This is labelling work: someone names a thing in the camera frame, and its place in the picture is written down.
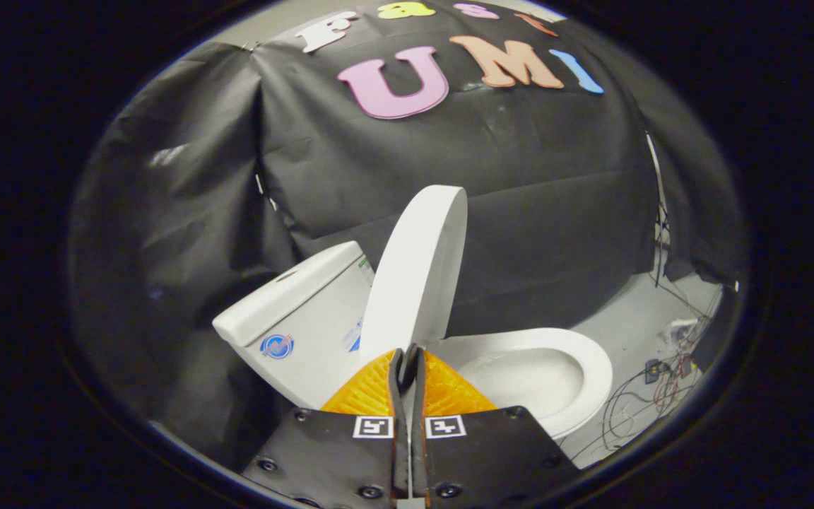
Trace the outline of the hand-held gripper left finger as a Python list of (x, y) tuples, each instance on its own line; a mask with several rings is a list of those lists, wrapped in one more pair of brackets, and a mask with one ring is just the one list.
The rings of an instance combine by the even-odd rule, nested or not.
[(243, 476), (317, 508), (394, 508), (410, 493), (409, 426), (401, 374), (411, 351), (382, 357), (384, 415), (294, 408), (281, 419)]

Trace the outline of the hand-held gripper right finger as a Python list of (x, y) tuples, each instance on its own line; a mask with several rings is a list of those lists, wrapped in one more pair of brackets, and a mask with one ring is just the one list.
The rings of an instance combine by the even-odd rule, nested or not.
[(413, 345), (407, 375), (411, 495), (423, 507), (534, 507), (582, 471), (523, 406), (432, 415), (432, 362)]

